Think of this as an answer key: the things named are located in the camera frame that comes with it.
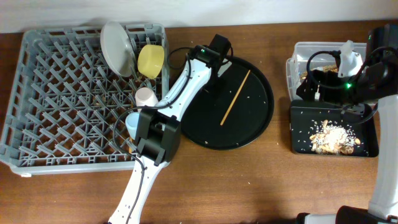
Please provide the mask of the brown Nescafe Gold sachet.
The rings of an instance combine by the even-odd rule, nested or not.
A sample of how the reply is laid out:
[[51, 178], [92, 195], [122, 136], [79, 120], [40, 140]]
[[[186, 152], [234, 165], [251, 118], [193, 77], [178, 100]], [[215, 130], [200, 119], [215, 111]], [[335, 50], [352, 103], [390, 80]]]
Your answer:
[[[322, 67], [316, 67], [316, 68], [313, 68], [312, 70], [319, 70], [321, 72], [332, 71], [332, 72], [338, 73], [338, 68], [336, 65], [327, 65], [327, 66], [322, 66]], [[307, 75], [308, 75], [308, 72], [304, 71], [299, 75], [299, 77], [301, 80], [304, 80], [307, 77]]]

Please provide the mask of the wooden chopstick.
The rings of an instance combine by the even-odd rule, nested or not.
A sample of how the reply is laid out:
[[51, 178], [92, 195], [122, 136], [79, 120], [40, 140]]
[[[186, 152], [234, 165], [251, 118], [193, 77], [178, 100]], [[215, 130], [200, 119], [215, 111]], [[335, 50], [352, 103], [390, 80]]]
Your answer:
[[229, 105], [229, 107], [228, 107], [226, 113], [225, 113], [224, 116], [223, 116], [223, 119], [222, 119], [221, 122], [220, 122], [220, 126], [223, 126], [223, 125], [224, 125], [224, 122], [226, 121], [226, 119], [227, 119], [227, 117], [228, 117], [228, 115], [229, 115], [229, 113], [230, 113], [232, 107], [234, 106], [234, 104], [235, 104], [235, 102], [236, 102], [236, 99], [238, 98], [238, 96], [239, 96], [239, 94], [240, 94], [240, 92], [241, 92], [241, 90], [242, 90], [242, 88], [243, 88], [243, 86], [244, 86], [246, 80], [248, 79], [248, 76], [249, 76], [250, 72], [251, 72], [251, 70], [248, 70], [246, 76], [245, 76], [244, 79], [242, 80], [242, 82], [241, 82], [241, 84], [240, 84], [238, 90], [236, 91], [236, 94], [234, 95], [233, 100], [231, 101], [231, 103], [230, 103], [230, 105]]

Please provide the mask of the yellow bowl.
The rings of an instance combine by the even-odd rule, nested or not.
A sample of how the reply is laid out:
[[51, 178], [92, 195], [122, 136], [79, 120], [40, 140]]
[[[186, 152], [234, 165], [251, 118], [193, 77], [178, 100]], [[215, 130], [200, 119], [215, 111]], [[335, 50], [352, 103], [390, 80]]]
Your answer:
[[137, 60], [138, 71], [150, 79], [155, 79], [162, 70], [165, 52], [161, 45], [145, 45]]

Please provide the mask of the pink cup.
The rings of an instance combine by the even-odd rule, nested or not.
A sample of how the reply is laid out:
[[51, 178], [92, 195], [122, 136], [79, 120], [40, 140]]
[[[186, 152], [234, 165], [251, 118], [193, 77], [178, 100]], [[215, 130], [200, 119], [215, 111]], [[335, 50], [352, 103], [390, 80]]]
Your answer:
[[155, 106], [159, 102], [154, 91], [148, 87], [138, 89], [134, 97], [136, 106]]

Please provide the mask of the blue cup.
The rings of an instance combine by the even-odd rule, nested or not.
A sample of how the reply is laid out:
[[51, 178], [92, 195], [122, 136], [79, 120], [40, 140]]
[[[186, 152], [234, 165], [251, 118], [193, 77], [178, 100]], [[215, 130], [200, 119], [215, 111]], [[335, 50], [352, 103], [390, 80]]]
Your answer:
[[139, 112], [130, 113], [125, 119], [125, 125], [131, 139], [136, 138], [137, 127], [139, 122]]

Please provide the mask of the grey plate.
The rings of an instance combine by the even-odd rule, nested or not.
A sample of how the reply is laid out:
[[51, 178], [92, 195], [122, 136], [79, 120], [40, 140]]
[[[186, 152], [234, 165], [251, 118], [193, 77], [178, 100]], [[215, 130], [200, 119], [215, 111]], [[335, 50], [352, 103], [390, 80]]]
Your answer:
[[136, 74], [131, 41], [120, 23], [108, 21], [102, 27], [100, 44], [103, 57], [112, 72], [120, 77]]

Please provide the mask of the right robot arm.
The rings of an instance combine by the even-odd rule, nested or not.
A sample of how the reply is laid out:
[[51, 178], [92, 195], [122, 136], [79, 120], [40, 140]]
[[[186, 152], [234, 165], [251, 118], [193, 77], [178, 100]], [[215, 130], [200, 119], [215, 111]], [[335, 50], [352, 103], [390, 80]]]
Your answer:
[[371, 30], [365, 43], [298, 42], [286, 72], [295, 153], [378, 159], [367, 208], [300, 213], [297, 223], [396, 223], [397, 26]]

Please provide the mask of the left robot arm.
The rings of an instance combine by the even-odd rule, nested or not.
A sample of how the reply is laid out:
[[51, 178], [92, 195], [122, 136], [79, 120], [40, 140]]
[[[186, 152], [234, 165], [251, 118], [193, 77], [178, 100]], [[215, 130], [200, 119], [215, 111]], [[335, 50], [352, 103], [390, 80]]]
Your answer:
[[186, 54], [179, 78], [154, 106], [137, 106], [119, 118], [129, 133], [134, 167], [110, 224], [139, 223], [148, 194], [160, 171], [174, 158], [180, 145], [181, 120], [195, 95], [219, 77], [233, 55], [228, 38], [216, 34], [209, 45], [197, 45]]

